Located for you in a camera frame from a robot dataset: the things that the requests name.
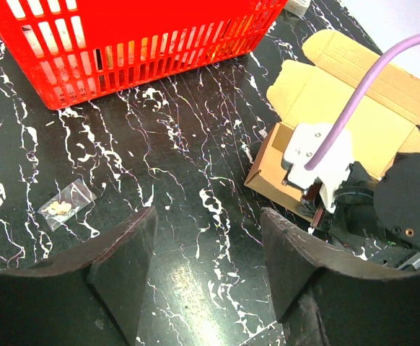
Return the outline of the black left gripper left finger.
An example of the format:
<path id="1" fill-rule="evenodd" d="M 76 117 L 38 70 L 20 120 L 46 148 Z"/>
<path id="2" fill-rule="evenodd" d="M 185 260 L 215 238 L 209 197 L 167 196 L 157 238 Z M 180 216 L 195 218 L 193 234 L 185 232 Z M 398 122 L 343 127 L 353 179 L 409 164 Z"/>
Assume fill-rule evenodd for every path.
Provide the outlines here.
<path id="1" fill-rule="evenodd" d="M 0 270 L 0 345 L 134 345 L 153 207 L 25 269 Z"/>

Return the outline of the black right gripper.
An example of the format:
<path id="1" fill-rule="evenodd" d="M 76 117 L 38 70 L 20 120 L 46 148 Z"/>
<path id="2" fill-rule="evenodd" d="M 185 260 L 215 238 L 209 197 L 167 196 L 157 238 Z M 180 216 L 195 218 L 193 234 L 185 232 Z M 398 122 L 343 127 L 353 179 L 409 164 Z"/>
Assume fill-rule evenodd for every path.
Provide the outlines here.
<path id="1" fill-rule="evenodd" d="M 301 197 L 297 211 L 312 219 L 311 226 L 328 240 L 356 251 L 364 246 L 365 239 L 385 243 L 387 231 L 378 220 L 374 209 L 374 190 L 377 182 L 358 162 L 350 164 L 348 179 L 333 193 L 334 212 L 325 209 L 319 195 L 322 183 L 315 183 Z"/>

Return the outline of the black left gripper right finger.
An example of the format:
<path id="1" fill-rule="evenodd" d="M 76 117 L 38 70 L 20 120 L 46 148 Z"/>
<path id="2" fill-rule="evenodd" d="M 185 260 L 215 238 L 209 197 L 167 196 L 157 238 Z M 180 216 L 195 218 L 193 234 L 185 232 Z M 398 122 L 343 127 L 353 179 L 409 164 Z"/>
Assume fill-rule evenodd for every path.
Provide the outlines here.
<path id="1" fill-rule="evenodd" d="M 289 345 L 420 345 L 420 270 L 384 267 L 261 212 L 276 320 Z"/>

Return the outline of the small clear plastic packet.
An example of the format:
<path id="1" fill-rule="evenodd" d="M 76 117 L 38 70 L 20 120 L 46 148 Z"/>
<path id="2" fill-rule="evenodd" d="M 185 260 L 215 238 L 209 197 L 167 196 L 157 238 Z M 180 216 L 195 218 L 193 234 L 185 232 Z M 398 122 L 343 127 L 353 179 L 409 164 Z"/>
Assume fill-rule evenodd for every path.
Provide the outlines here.
<path id="1" fill-rule="evenodd" d="M 96 199 L 83 181 L 77 179 L 40 207 L 38 213 L 54 231 Z"/>

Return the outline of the brown cardboard box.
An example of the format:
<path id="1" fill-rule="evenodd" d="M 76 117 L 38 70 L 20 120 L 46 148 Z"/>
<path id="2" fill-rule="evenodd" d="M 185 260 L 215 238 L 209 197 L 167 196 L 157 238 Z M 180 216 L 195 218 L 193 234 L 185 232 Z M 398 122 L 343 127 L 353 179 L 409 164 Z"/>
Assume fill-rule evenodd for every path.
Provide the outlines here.
<path id="1" fill-rule="evenodd" d="M 334 123 L 378 56 L 335 30 L 320 30 L 302 45 L 306 63 L 287 60 L 267 97 L 280 121 L 264 139 L 245 185 L 291 212 L 301 193 L 281 182 L 281 157 L 299 123 Z M 420 79 L 388 64 L 359 103 L 346 129 L 354 158 L 374 178 L 397 153 L 420 153 Z"/>

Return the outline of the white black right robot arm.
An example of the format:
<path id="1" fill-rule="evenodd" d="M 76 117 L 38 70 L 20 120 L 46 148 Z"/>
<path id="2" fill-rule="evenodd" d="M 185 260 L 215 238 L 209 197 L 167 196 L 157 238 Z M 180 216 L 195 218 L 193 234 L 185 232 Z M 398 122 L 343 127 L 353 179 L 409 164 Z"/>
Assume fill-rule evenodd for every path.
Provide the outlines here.
<path id="1" fill-rule="evenodd" d="M 304 166 L 319 151 L 332 126 L 300 124 L 284 152 L 285 183 L 301 189 L 297 212 L 312 227 L 353 250 L 371 238 L 420 252 L 420 153 L 398 153 L 380 180 L 352 153 L 344 130 L 312 170 Z"/>

